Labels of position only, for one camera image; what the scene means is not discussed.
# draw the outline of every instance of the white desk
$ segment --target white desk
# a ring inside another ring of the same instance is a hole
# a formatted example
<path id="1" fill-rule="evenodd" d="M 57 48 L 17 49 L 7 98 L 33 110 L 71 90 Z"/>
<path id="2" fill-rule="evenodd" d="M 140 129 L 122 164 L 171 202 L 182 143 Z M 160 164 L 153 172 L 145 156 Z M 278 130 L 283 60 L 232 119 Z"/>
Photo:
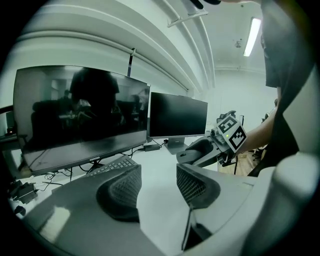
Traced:
<path id="1" fill-rule="evenodd" d="M 185 143 L 190 145 L 196 139 L 198 137 L 188 137 L 185 139 Z M 162 144 L 163 139 L 157 139 L 156 142 Z M 101 160 L 100 163 L 108 163 L 121 156 L 121 154 L 117 154 Z M 177 187 L 176 156 L 172 155 L 163 146 L 156 151 L 137 151 L 132 159 L 142 167 L 142 188 L 137 199 L 141 230 L 163 253 L 170 256 L 177 255 L 181 252 L 189 207 Z M 81 167 L 89 170 L 91 166 L 92 164 L 88 163 Z M 212 164 L 207 169 L 218 171 L 218 165 Z M 68 171 L 63 170 L 63 172 L 67 175 L 70 174 Z M 72 180 L 86 174 L 79 167 L 74 167 L 72 172 Z M 36 183 L 35 187 L 41 190 L 47 186 L 42 182 L 48 182 L 44 175 L 22 179 L 21 181 L 22 183 Z M 70 178 L 63 174 L 57 174 L 52 179 L 52 182 L 61 184 L 66 184 L 69 181 Z M 53 189 L 58 187 L 59 185 L 50 184 L 45 191 L 39 190 L 37 192 L 38 197 L 30 203 L 22 204 L 12 201 L 12 207 L 21 205 L 28 213 L 37 204 L 49 197 Z"/>

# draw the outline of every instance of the ceiling light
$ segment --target ceiling light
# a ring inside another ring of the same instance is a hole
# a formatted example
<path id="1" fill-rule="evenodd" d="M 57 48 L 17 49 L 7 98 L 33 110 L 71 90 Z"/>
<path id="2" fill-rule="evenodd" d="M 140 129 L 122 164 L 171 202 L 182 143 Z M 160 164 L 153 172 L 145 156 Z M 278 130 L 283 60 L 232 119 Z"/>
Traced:
<path id="1" fill-rule="evenodd" d="M 246 57 L 250 56 L 252 49 L 254 48 L 255 42 L 257 40 L 258 32 L 260 29 L 260 25 L 261 25 L 261 19 L 252 18 L 250 34 L 249 34 L 248 42 L 246 43 L 245 51 L 243 54 Z"/>

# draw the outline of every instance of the power adapter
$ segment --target power adapter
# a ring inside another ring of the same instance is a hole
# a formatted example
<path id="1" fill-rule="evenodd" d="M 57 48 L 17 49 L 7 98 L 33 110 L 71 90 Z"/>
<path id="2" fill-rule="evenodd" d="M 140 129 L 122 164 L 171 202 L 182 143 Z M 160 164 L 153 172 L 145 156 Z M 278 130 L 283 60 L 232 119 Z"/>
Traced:
<path id="1" fill-rule="evenodd" d="M 158 144 L 154 144 L 154 145 L 145 145 L 143 146 L 144 151 L 148 152 L 148 151 L 154 151 L 154 150 L 159 150 L 160 146 Z"/>

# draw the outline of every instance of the monitor base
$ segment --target monitor base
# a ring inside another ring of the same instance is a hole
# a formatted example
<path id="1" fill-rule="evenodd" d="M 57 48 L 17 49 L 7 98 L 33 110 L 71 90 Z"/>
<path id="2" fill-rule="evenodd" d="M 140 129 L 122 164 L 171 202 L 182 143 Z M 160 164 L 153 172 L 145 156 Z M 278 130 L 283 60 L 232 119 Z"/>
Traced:
<path id="1" fill-rule="evenodd" d="M 188 147 L 185 144 L 185 138 L 169 138 L 168 143 L 164 144 L 164 146 L 172 155 L 176 155 L 181 151 L 185 151 Z"/>

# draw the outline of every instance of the black screen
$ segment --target black screen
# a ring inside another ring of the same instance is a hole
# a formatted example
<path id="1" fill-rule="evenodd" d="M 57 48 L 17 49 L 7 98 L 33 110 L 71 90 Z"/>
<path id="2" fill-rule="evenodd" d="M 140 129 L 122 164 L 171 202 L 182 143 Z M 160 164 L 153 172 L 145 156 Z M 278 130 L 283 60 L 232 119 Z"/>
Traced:
<path id="1" fill-rule="evenodd" d="M 143 144 L 149 93 L 144 82 L 100 69 L 19 69 L 13 109 L 26 163 L 53 171 Z"/>
<path id="2" fill-rule="evenodd" d="M 185 96 L 151 93 L 150 137 L 205 134 L 208 103 Z"/>

